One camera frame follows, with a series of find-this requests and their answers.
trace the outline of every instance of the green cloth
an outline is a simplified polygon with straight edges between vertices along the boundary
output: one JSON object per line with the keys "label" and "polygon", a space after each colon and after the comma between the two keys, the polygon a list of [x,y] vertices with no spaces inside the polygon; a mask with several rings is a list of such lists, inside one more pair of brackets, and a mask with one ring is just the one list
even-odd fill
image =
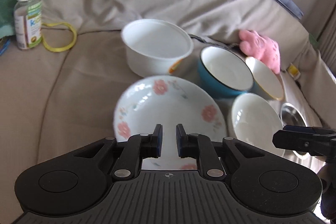
{"label": "green cloth", "polygon": [[17,0],[0,0],[0,38],[15,35],[14,6]]}
{"label": "green cloth", "polygon": [[313,37],[311,33],[309,34],[309,41],[313,45],[314,49],[318,49],[319,43],[316,41],[315,37]]}

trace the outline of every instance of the blue bowl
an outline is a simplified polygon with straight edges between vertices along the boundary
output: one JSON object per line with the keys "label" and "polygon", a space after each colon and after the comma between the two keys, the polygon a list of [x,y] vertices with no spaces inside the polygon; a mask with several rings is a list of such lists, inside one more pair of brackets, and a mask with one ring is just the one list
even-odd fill
{"label": "blue bowl", "polygon": [[253,87],[252,72],[234,53],[220,47],[205,47],[201,51],[198,73],[201,88],[215,99],[232,98]]}

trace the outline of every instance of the white bowl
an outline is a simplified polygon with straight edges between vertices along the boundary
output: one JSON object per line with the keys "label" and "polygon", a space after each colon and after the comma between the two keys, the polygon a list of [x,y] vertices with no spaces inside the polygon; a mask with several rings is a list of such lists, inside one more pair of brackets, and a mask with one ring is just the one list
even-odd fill
{"label": "white bowl", "polygon": [[284,150],[276,148],[273,135],[283,128],[276,111],[269,103],[253,93],[239,95],[228,116],[229,135],[278,156]]}
{"label": "white bowl", "polygon": [[198,72],[202,88],[216,99],[236,97],[253,86],[253,76],[245,62],[220,47],[202,49]]}
{"label": "white bowl", "polygon": [[212,141],[227,136],[225,120],[215,101],[197,85],[173,76],[153,76],[131,85],[120,97],[114,112],[114,131],[118,142],[131,135],[152,133],[163,126],[159,159],[144,159],[147,170],[196,169],[196,160],[181,159],[177,153],[176,125],[187,134],[200,133]]}
{"label": "white bowl", "polygon": [[133,21],[123,28],[121,37],[128,66],[142,77],[172,73],[194,49],[184,30],[157,19]]}
{"label": "white bowl", "polygon": [[250,68],[255,85],[251,92],[261,96],[265,100],[282,100],[284,89],[277,76],[263,62],[254,58],[245,59],[247,66]]}

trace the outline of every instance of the pink plush toy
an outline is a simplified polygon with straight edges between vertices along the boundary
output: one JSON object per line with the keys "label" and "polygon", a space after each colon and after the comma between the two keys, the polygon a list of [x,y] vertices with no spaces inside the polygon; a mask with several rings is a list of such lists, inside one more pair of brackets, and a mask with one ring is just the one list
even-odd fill
{"label": "pink plush toy", "polygon": [[275,74],[280,73],[280,52],[278,43],[269,37],[262,37],[256,31],[240,30],[239,38],[242,40],[239,44],[240,50],[247,56],[252,56]]}

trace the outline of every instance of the bottle label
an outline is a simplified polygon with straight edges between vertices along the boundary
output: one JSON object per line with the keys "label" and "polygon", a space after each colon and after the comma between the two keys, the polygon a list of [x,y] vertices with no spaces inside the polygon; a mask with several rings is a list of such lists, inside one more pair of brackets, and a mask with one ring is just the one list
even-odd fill
{"label": "bottle label", "polygon": [[15,31],[17,45],[20,49],[33,48],[42,41],[41,19],[42,3],[28,6],[27,15],[15,15]]}

